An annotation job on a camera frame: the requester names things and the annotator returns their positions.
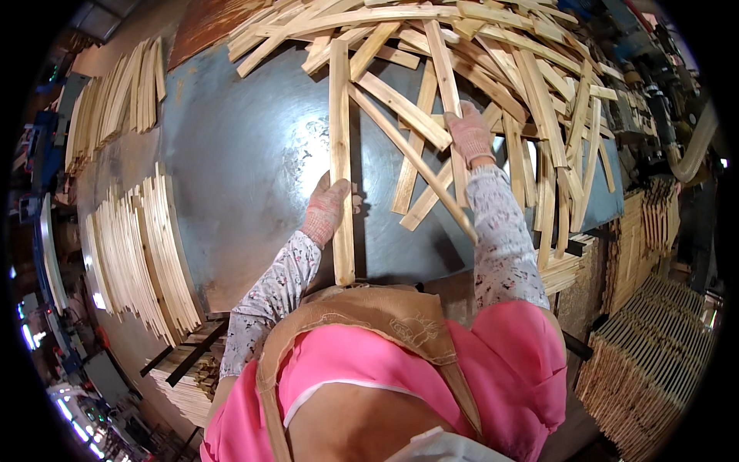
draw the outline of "pipe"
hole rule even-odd
[[[701,113],[701,118],[698,119],[695,130],[693,130],[685,155],[680,156],[680,150],[674,143],[667,147],[667,162],[670,163],[670,169],[672,169],[675,178],[683,183],[693,179],[703,163],[706,150],[717,128],[716,111],[713,108],[713,102],[709,101]]]

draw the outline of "brown apron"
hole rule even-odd
[[[282,417],[277,406],[277,376],[285,356],[301,333],[327,325],[361,327],[406,348],[436,366],[465,415],[478,441],[482,428],[477,405],[457,363],[452,337],[446,329],[438,295],[413,288],[330,288],[277,323],[267,337],[256,370],[267,433],[276,462],[290,462]]]

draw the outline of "person's right hand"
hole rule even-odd
[[[460,101],[460,107],[462,118],[453,112],[444,113],[444,122],[452,134],[454,147],[465,158],[468,167],[472,165],[473,160],[476,160],[476,164],[480,163],[480,160],[485,160],[482,163],[495,163],[495,157],[490,150],[490,129],[480,111],[469,101]]]

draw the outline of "person's left hand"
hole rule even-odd
[[[341,208],[344,198],[352,190],[353,184],[341,178],[331,186],[330,173],[327,171],[319,180],[316,189],[310,195],[305,221],[300,228],[306,236],[323,248],[333,237],[341,222]],[[352,197],[353,212],[359,212],[361,198]]]

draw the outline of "factory floor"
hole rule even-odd
[[[78,55],[72,70],[86,75],[105,75],[113,68],[120,54],[130,52],[139,41],[158,35],[173,37],[187,4],[188,0],[144,0],[108,44],[100,48],[92,47]],[[581,271],[578,282],[572,288],[550,298],[562,328],[583,341],[587,339],[588,329],[597,316],[605,281],[606,247],[601,243],[593,248],[584,262],[585,268]],[[448,318],[469,326],[476,314],[473,287],[472,274],[468,271],[428,282],[425,284],[425,291],[440,295]],[[180,437],[187,438],[194,426],[179,414],[164,394],[156,390],[151,378],[141,378],[138,372],[146,364],[146,360],[156,356],[166,344],[147,331],[131,313],[125,313],[119,319],[102,310],[95,312],[98,323],[108,334],[114,357],[144,398],[141,408],[145,418],[150,424],[167,425]],[[579,360],[569,353],[567,421],[547,441],[542,451],[543,461],[566,460],[598,437],[593,419],[584,411],[573,393],[578,370]],[[200,439],[196,437],[192,445],[199,442]]]

